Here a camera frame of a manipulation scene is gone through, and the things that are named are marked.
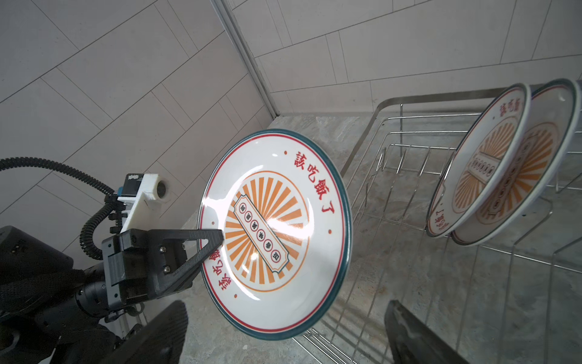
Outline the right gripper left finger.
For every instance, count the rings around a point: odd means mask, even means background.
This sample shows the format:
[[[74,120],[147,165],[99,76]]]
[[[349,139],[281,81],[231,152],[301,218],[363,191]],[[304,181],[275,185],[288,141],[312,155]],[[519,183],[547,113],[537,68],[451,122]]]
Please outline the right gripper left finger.
[[[100,363],[179,363],[188,322],[185,303],[176,300]]]

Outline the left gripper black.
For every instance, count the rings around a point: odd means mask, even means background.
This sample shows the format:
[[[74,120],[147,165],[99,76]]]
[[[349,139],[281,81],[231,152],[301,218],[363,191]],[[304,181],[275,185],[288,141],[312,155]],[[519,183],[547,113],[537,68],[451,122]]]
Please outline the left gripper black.
[[[192,287],[204,261],[224,242],[223,231],[150,230],[147,297]],[[183,244],[205,241],[189,257]],[[102,264],[74,268],[66,254],[13,226],[1,229],[1,361],[3,363],[100,363],[121,338],[101,321],[139,315],[144,305],[109,307]]]

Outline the orange pattern plate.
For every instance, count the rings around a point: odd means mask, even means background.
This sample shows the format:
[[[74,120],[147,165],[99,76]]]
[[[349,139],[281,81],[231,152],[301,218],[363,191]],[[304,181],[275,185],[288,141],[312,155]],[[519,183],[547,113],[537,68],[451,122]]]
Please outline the orange pattern plate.
[[[580,116],[581,91],[570,79],[537,89],[521,145],[484,204],[450,236],[462,246],[483,244],[502,232],[543,192],[568,151]]]
[[[500,183],[524,136],[531,88],[516,83],[480,114],[451,156],[427,212],[426,233],[440,238],[471,217]]]

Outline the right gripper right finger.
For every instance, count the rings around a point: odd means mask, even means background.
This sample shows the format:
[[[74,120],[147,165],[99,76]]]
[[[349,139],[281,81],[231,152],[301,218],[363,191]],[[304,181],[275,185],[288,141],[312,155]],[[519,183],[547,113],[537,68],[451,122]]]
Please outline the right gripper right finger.
[[[398,300],[389,302],[384,324],[395,363],[468,364]]]

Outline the orange sunburst plate front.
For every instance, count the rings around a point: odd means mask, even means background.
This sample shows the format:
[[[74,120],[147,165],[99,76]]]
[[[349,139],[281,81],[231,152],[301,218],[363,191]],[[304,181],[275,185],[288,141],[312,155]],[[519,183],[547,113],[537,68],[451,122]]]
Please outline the orange sunburst plate front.
[[[347,276],[350,199],[327,153],[300,133],[268,129],[234,144],[212,172],[198,226],[224,240],[201,269],[237,330],[264,341],[317,323]]]

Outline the left corner aluminium profile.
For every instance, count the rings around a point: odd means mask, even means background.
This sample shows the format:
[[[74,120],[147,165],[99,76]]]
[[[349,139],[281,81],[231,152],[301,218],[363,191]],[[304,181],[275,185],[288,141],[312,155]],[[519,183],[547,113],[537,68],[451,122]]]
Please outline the left corner aluminium profile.
[[[213,9],[215,9],[219,20],[221,21],[227,36],[230,38],[232,44],[234,45],[236,51],[239,54],[242,62],[244,63],[247,71],[256,86],[265,106],[267,107],[272,118],[277,118],[279,112],[271,93],[268,89],[268,83],[265,81],[264,77],[259,70],[258,64],[255,61],[253,54],[251,53],[250,47],[244,39],[242,30],[239,28],[236,18],[227,5],[227,1],[223,0],[211,0]]]

